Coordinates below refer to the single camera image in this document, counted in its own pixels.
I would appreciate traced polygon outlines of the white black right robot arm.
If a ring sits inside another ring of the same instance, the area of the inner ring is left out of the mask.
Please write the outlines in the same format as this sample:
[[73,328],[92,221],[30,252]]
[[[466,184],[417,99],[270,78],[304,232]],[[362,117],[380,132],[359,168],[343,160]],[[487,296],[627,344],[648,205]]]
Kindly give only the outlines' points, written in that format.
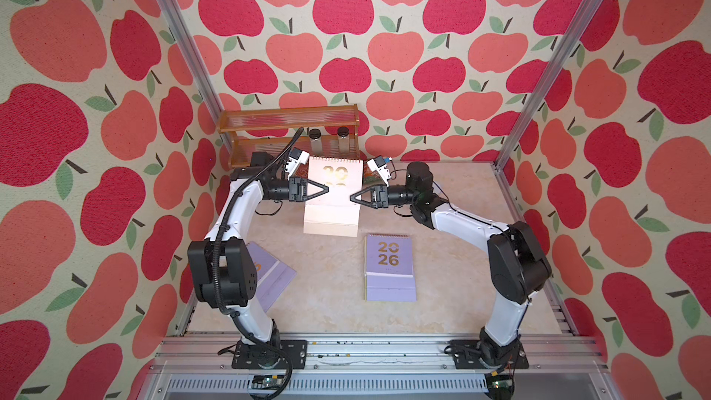
[[418,224],[449,233],[485,251],[496,298],[473,354],[483,368],[491,370],[505,368],[518,356],[525,314],[552,276],[552,267],[529,224],[487,220],[457,207],[424,162],[407,166],[402,185],[372,185],[351,194],[349,199],[371,209],[407,206]]

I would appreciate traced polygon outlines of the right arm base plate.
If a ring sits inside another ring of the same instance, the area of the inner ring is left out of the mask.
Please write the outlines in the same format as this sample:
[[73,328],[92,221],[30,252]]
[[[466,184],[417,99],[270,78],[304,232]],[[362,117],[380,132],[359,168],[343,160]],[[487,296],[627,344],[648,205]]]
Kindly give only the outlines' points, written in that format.
[[444,348],[458,370],[527,370],[527,354],[520,340],[507,346],[498,346],[489,340],[452,340]]

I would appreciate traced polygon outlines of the pink calendar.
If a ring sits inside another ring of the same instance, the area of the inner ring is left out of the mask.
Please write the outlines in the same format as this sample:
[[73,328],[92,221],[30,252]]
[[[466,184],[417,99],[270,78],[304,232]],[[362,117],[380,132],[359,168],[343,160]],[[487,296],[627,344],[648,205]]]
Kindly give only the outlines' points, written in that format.
[[304,233],[357,237],[360,205],[350,200],[362,188],[360,160],[311,157],[308,178],[329,188],[328,194],[307,201]]

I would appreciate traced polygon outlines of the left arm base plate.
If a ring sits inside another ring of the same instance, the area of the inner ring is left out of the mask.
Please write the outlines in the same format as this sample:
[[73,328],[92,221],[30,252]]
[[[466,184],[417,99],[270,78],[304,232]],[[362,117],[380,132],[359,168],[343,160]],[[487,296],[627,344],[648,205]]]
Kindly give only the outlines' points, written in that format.
[[287,370],[291,363],[293,370],[303,370],[307,357],[306,340],[281,340],[280,356],[263,346],[238,342],[234,350],[231,367],[234,370]]

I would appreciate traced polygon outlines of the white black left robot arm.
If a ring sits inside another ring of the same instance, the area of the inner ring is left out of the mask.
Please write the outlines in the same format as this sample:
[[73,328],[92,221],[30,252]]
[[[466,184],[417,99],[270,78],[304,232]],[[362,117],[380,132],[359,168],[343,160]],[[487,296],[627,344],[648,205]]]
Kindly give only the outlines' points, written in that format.
[[197,300],[233,321],[241,335],[235,357],[265,370],[292,370],[294,358],[281,343],[275,320],[257,300],[257,265],[246,237],[261,202],[305,203],[328,194],[327,185],[296,176],[309,159],[309,153],[296,148],[303,132],[299,128],[277,155],[257,152],[250,166],[231,174],[218,221],[187,251]]

